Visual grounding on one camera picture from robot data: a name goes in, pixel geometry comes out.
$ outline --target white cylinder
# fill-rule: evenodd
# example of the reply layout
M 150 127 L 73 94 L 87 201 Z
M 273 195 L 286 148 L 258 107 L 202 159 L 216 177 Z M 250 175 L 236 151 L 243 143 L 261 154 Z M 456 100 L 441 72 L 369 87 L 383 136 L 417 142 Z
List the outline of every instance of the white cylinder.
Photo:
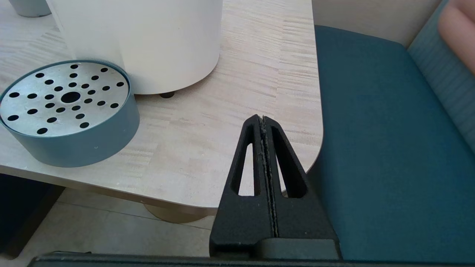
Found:
M 47 0 L 74 59 L 126 70 L 135 94 L 190 86 L 216 66 L 222 0 Z

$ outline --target round base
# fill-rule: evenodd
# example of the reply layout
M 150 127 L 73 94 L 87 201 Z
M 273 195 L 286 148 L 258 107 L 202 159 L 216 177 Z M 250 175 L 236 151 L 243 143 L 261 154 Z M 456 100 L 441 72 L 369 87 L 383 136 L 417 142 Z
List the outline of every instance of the round base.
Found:
M 144 205 L 144 206 L 155 217 L 167 222 L 172 222 L 172 223 L 187 223 L 187 222 L 196 221 L 196 220 L 206 217 L 206 215 L 195 215 L 195 214 L 183 213 L 180 211 L 174 211 L 174 210 L 159 208 L 159 207 L 150 206 L 150 205 Z
M 17 14 L 25 18 L 41 18 L 41 17 L 46 17 L 46 16 L 51 15 L 51 13 L 44 14 L 44 15 L 22 15 L 20 13 L 17 13 Z

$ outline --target wooden table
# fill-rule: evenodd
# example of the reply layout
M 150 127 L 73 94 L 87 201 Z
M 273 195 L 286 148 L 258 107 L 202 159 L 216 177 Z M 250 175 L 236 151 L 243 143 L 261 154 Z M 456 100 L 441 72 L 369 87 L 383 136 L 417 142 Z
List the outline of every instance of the wooden table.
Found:
M 51 16 L 19 17 L 6 0 L 0 0 L 0 36 L 1 91 L 26 72 L 70 59 Z M 308 170 L 323 137 L 311 1 L 225 0 L 215 70 L 172 98 L 136 99 L 137 134 L 109 159 L 79 168 L 48 166 L 1 127 L 0 172 L 212 215 L 242 123 L 254 114 L 282 125 Z M 243 190 L 252 191 L 251 180 L 243 181 Z

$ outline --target teal upholstered seat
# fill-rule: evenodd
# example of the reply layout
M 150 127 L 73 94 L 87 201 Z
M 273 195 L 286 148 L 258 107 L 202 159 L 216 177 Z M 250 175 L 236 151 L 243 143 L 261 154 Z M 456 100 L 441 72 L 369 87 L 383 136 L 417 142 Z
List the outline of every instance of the teal upholstered seat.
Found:
M 311 170 L 346 260 L 475 263 L 475 157 L 405 48 L 315 27 Z

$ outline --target black plastic clamp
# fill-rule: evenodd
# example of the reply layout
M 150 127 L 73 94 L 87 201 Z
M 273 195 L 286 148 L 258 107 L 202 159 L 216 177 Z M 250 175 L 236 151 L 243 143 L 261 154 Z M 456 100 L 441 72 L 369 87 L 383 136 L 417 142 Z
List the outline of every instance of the black plastic clamp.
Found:
M 253 144 L 254 196 L 239 196 Z M 282 195 L 277 160 L 288 197 Z M 212 257 L 340 260 L 338 237 L 282 127 L 244 122 L 209 238 Z

